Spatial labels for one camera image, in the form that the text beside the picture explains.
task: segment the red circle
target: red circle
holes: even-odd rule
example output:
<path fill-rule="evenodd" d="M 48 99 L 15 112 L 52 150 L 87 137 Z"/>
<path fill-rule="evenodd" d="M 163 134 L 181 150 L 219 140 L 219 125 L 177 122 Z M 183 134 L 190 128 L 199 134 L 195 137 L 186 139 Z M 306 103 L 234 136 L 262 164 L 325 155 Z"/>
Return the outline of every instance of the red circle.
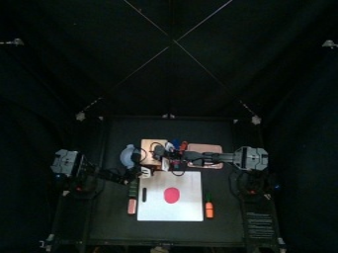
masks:
<path fill-rule="evenodd" d="M 179 189 L 175 187 L 166 188 L 165 190 L 165 200 L 167 203 L 174 204 L 179 200 Z"/>

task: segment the white paper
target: white paper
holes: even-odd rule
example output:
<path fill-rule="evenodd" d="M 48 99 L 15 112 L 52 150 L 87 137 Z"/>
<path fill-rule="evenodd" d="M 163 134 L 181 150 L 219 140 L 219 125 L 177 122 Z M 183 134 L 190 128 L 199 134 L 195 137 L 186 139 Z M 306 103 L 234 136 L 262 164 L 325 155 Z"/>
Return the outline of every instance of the white paper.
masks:
<path fill-rule="evenodd" d="M 143 202 L 145 188 L 147 200 Z M 169 188 L 179 191 L 179 198 L 173 204 L 165 197 Z M 171 172 L 157 171 L 153 178 L 141 179 L 138 203 L 138 220 L 203 221 L 201 172 L 186 171 L 178 177 Z"/>

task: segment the red object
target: red object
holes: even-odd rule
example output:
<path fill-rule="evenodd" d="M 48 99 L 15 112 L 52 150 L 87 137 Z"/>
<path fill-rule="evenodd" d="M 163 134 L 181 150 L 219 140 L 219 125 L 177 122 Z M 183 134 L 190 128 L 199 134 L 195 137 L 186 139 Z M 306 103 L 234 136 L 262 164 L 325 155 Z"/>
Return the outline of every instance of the red object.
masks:
<path fill-rule="evenodd" d="M 175 187 L 166 188 L 165 190 L 165 200 L 167 203 L 174 204 L 179 200 L 179 189 Z"/>
<path fill-rule="evenodd" d="M 187 148 L 187 142 L 185 141 L 182 144 L 181 144 L 181 147 L 179 147 L 179 154 L 182 154 L 185 152 Z"/>
<path fill-rule="evenodd" d="M 137 213 L 137 200 L 130 199 L 129 203 L 129 214 L 135 214 Z"/>

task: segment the black ceiling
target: black ceiling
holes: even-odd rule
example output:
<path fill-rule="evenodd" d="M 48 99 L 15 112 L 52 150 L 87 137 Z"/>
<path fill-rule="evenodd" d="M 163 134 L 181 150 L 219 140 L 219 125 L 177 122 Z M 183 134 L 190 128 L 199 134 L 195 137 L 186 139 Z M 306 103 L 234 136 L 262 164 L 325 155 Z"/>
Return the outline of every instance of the black ceiling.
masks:
<path fill-rule="evenodd" d="M 298 84 L 337 35 L 337 1 L 2 1 L 4 40 L 76 113 L 249 116 Z"/>

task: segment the metal rod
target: metal rod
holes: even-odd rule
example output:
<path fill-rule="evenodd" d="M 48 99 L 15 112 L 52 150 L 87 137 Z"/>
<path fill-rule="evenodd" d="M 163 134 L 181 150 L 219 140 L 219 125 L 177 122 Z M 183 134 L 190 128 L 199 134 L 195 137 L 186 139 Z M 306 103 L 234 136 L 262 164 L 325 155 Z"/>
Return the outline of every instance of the metal rod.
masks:
<path fill-rule="evenodd" d="M 217 76 L 213 74 L 213 72 L 206 68 L 206 66 L 197 60 L 197 58 L 193 56 L 193 54 L 186 50 L 186 48 L 178 43 L 178 41 L 174 41 L 174 43 L 179 46 L 179 48 L 185 51 L 185 53 L 191 57 L 191 59 L 197 62 L 197 64 L 205 69 L 205 71 L 207 72 L 207 74 L 213 77 L 213 79 L 215 80 L 215 82 L 222 85 L 225 87 L 225 90 L 227 92 L 227 94 L 235 99 L 238 100 L 238 102 L 241 103 L 241 105 L 246 108 L 246 110 L 253 114 L 253 116 L 257 116 L 255 112 L 250 109 L 250 107 L 246 105 L 246 103 L 243 103 L 243 101 L 241 99 L 237 98 L 235 95 L 233 95 L 233 93 L 229 91 L 229 89 L 226 88 L 226 84 L 217 78 Z"/>
<path fill-rule="evenodd" d="M 227 1 L 175 41 L 179 42 L 231 2 Z"/>
<path fill-rule="evenodd" d="M 146 63 L 139 67 L 139 68 L 137 68 L 135 69 L 135 71 L 111 88 L 111 90 L 108 90 L 108 92 L 107 93 L 111 93 L 112 92 L 112 90 L 115 90 L 130 78 L 131 78 L 131 76 L 138 72 L 138 71 L 141 71 L 147 65 L 149 65 L 149 63 L 169 49 L 170 47 L 167 46 L 161 52 L 158 52 L 157 54 L 155 54 L 155 56 L 150 59 L 150 60 L 147 60 L 146 61 Z"/>
<path fill-rule="evenodd" d="M 141 12 L 141 10 L 127 1 L 125 2 L 133 7 L 133 9 L 149 20 L 149 22 L 162 31 L 162 33 L 167 36 L 166 31 L 155 24 L 155 22 Z"/>

